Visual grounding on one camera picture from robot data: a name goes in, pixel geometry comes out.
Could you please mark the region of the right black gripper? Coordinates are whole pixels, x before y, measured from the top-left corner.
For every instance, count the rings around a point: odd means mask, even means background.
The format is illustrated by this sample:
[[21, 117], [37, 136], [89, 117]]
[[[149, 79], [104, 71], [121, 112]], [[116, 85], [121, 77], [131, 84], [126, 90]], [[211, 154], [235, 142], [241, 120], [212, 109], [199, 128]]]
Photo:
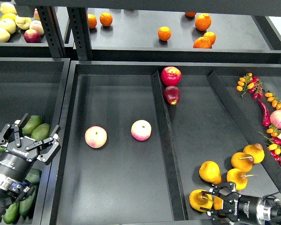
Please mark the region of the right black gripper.
[[[227, 195], [221, 193], [223, 189], [228, 189], [230, 193]], [[234, 222], [263, 223], [262, 199], [250, 195], [241, 195], [235, 191], [236, 184], [234, 182], [213, 185], [209, 191], [202, 190], [201, 193], [203, 194], [223, 199], [223, 209], [213, 210], [204, 207], [200, 207], [200, 209], [211, 217], [213, 225], [233, 225]]]

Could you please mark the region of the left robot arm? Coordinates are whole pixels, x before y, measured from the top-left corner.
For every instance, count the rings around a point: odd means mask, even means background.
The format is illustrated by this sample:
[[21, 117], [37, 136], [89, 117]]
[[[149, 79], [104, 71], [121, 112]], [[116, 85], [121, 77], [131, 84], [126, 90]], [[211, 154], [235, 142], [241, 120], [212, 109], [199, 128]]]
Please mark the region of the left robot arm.
[[25, 136], [22, 129], [30, 118], [26, 113], [13, 124], [5, 124], [0, 132], [0, 147], [4, 148], [0, 156], [0, 222], [12, 204], [26, 200], [33, 194], [34, 187], [26, 179], [33, 164], [37, 160], [45, 165], [50, 164], [61, 148], [59, 125], [47, 138], [39, 141]]

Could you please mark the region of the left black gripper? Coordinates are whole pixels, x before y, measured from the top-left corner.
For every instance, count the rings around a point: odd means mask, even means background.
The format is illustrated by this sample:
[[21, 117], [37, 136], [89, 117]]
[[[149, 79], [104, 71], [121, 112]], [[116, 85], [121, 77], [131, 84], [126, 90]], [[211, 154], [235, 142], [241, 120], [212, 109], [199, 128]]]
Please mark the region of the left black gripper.
[[0, 132], [0, 147], [5, 148], [0, 156], [0, 176], [4, 179], [23, 182], [36, 160], [49, 165], [60, 150], [60, 126], [56, 125], [48, 138], [36, 141], [27, 136], [23, 137], [22, 128], [29, 119], [30, 115], [25, 113], [13, 124], [5, 124]]

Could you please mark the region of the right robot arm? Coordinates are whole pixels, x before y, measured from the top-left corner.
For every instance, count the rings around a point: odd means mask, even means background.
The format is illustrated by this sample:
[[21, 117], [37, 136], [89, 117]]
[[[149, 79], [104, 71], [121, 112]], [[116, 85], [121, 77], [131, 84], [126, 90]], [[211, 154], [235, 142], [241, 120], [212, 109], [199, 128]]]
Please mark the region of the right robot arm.
[[221, 218], [227, 218], [231, 223], [247, 225], [281, 225], [281, 202], [273, 195], [243, 195], [236, 191], [234, 182], [214, 185], [209, 191], [202, 193], [218, 197], [222, 202], [220, 209], [200, 206], [217, 225], [227, 224]]

